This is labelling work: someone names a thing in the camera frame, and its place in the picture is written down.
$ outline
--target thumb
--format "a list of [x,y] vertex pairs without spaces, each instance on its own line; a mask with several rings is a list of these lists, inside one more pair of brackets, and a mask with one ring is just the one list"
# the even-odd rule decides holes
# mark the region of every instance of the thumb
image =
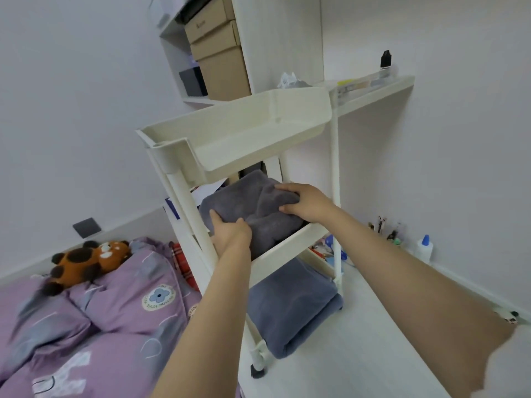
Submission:
[[210,210],[209,213],[210,213],[210,219],[212,220],[212,226],[216,227],[223,223],[221,216],[219,216],[219,214],[216,211]]
[[287,204],[287,205],[283,205],[281,207],[278,208],[279,211],[281,211],[282,213],[285,213],[285,214],[288,214],[288,215],[296,215],[295,211],[295,205],[296,204]]

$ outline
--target sleeve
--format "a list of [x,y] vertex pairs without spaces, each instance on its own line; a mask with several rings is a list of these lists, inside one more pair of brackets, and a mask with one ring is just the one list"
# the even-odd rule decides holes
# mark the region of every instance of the sleeve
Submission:
[[484,389],[472,398],[531,396],[531,325],[521,325],[488,359]]

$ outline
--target person's left hand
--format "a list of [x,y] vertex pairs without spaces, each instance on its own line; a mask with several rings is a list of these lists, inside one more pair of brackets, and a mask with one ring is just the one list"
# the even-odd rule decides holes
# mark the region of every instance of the person's left hand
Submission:
[[225,223],[214,210],[210,210],[210,218],[212,219],[212,225],[214,226],[212,242],[214,243],[214,247],[216,248],[219,257],[221,257],[225,250],[231,246],[249,249],[253,232],[243,218],[239,218],[234,223]]

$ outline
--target folded towel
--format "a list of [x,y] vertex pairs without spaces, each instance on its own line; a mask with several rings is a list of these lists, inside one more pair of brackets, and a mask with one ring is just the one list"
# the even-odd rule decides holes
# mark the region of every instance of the folded towel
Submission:
[[296,257],[249,290],[247,312],[269,351],[282,359],[342,307],[335,283]]
[[299,196],[277,190],[275,184],[278,181],[256,170],[209,195],[199,207],[204,224],[210,231],[214,230],[210,210],[215,210],[225,222],[245,219],[253,231],[251,258],[254,260],[305,223],[298,216],[283,214],[278,210],[282,205],[298,203]]

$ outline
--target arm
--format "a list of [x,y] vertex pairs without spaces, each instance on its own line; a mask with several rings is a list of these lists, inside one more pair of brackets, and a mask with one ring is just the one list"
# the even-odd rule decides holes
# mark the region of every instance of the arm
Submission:
[[345,249],[411,345],[454,398],[483,387],[488,357],[514,327],[463,288],[383,240],[310,185],[282,212],[321,223]]
[[220,257],[151,398],[234,398],[251,275],[251,228],[210,211]]

